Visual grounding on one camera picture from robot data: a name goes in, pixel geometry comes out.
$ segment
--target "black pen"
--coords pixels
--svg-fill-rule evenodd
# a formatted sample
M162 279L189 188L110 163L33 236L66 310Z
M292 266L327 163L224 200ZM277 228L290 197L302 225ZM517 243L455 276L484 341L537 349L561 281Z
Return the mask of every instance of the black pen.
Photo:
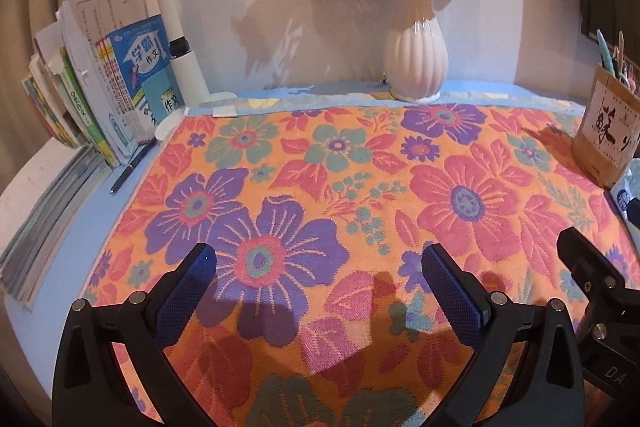
M142 151L140 151L138 154L136 154L134 156L134 158L129 162L129 165L127 165L124 168L124 172L120 175L120 177L113 184L113 187L111 187L111 194L115 194L118 190L120 190L120 187L122 187L124 182L127 181L127 179L129 178L129 176L131 175L133 170L138 165L140 165L140 162L142 162L143 158L148 154L148 152L155 147L156 143L158 143L158 140L155 137L153 137L142 148Z

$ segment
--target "blue book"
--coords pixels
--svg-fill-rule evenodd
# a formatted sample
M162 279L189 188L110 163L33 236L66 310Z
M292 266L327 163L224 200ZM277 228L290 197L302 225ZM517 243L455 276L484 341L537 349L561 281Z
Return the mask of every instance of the blue book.
M109 33L104 47L111 76L125 91L126 103L136 110L138 121L134 124L150 139L167 113L184 105L171 67L162 17L149 17Z

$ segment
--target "ribbed vase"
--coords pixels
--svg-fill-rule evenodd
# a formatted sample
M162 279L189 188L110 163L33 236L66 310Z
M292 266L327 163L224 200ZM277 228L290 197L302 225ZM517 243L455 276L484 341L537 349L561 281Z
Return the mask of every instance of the ribbed vase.
M391 95L406 102L433 102L449 71L449 54L433 0L395 0L383 63Z

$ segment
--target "blue gripper pad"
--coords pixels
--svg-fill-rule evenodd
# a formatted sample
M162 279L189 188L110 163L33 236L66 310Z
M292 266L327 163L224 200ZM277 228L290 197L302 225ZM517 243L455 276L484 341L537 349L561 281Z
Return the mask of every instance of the blue gripper pad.
M422 252L422 275L460 343L478 349L488 316L463 286L460 278L466 275L465 272L441 245L430 245ZM482 288L477 280L474 282Z
M197 254L158 308L154 340L160 349L177 344L216 274L215 251L209 245L202 247L202 251Z

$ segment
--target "floral towel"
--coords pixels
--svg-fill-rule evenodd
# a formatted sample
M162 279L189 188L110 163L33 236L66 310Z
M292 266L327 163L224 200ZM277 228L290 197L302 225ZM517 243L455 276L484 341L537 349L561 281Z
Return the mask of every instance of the floral towel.
M216 282L166 354L220 427L418 426L470 356L422 277L424 245L442 243L514 301L563 299L574 322L585 299L556 254L562 229L640 281L625 227L572 161L577 125L465 104L186 118L84 296L107 305L148 291L204 241Z

